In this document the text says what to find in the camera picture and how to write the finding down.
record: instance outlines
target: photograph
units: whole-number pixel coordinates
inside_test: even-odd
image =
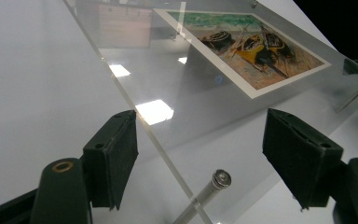
[[[155,11],[251,98],[331,65],[255,14]]]

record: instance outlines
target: clear plastic panel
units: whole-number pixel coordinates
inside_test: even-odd
[[[0,1],[0,205],[38,188],[49,163],[81,157],[128,109],[63,1]],[[120,210],[93,208],[94,223],[173,222],[190,204],[139,122],[137,131]]]
[[[324,134],[358,108],[357,63],[252,3],[67,1],[187,197],[214,170],[231,174],[204,207],[213,223],[233,223],[279,180],[261,153],[267,108]]]

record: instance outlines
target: dark background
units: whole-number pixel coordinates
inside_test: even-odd
[[[331,44],[358,60],[358,0],[294,0]]]

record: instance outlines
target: white surface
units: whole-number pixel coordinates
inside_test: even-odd
[[[200,7],[195,5],[200,3],[208,4]],[[345,98],[344,93],[349,92],[348,87],[354,86],[353,81],[343,80],[347,84],[345,88],[337,87],[342,84],[337,79],[350,76],[343,78],[341,75],[343,56],[335,50],[262,6],[252,9],[243,2],[229,3],[232,5],[218,0],[197,1],[186,4],[186,10],[253,11],[331,62],[331,70],[325,69],[319,76],[311,76],[310,79],[313,80],[301,79],[308,85],[301,86],[297,82],[282,88],[282,91],[271,92],[270,96],[266,94],[265,98],[249,100],[243,97],[243,91],[229,81],[216,85],[213,78],[216,74],[220,75],[216,67],[227,65],[224,62],[210,63],[203,52],[195,50],[189,44],[185,45],[181,36],[177,36],[174,41],[167,37],[152,39],[147,49],[100,49],[109,64],[122,64],[131,72],[131,75],[118,78],[118,81],[135,105],[161,99],[174,110],[171,119],[150,126],[150,130],[156,136],[157,145],[161,145],[161,151],[167,152],[180,177],[194,194],[205,186],[214,169],[222,168],[232,174],[232,186],[205,206],[205,212],[215,223],[234,222],[278,181],[276,176],[271,176],[274,170],[261,153],[267,105],[282,101],[276,106],[300,114],[301,118],[312,121],[311,124],[317,125],[318,129],[331,133],[343,119],[337,116],[329,101],[333,99],[333,103],[339,103],[339,100],[334,102],[335,97]],[[159,4],[157,7],[165,8],[166,5]],[[83,18],[81,13],[78,13],[78,18]],[[154,20],[158,19],[161,23],[165,22],[156,15]],[[88,27],[89,23],[82,20],[84,27]],[[161,23],[153,23],[154,31],[158,30],[156,26]],[[172,24],[168,24],[167,29],[174,31],[171,26]],[[95,30],[98,29],[88,28],[90,34]],[[162,33],[160,36],[169,36],[168,32]],[[182,48],[175,48],[180,44],[183,44]],[[187,55],[185,66],[177,62],[184,55]],[[331,92],[341,94],[331,97]]]
[[[333,45],[329,43],[293,1],[260,0],[259,2],[333,48]],[[358,158],[358,111],[329,137],[344,148],[342,157],[344,162],[348,162],[351,158]],[[332,216],[334,205],[335,201],[330,198],[325,208],[310,208],[309,211],[300,212],[299,203],[293,199],[290,190],[280,181],[235,223],[334,224]]]
[[[293,1],[260,3],[324,39]],[[36,188],[51,161],[79,157],[126,109],[62,1],[0,1],[0,204]],[[138,133],[140,156],[122,207],[95,210],[95,223],[172,223],[188,203],[141,127]],[[358,112],[331,137],[347,149],[344,161],[358,157]],[[236,223],[329,223],[332,203],[300,213],[280,182]]]

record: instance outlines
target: metal rod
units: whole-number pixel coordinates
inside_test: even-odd
[[[231,185],[231,176],[224,170],[216,170],[212,175],[212,180],[204,187],[199,195],[192,200],[192,203],[183,211],[183,213],[173,222],[173,224],[186,224],[196,214],[195,206],[204,206],[217,195],[222,189]]]

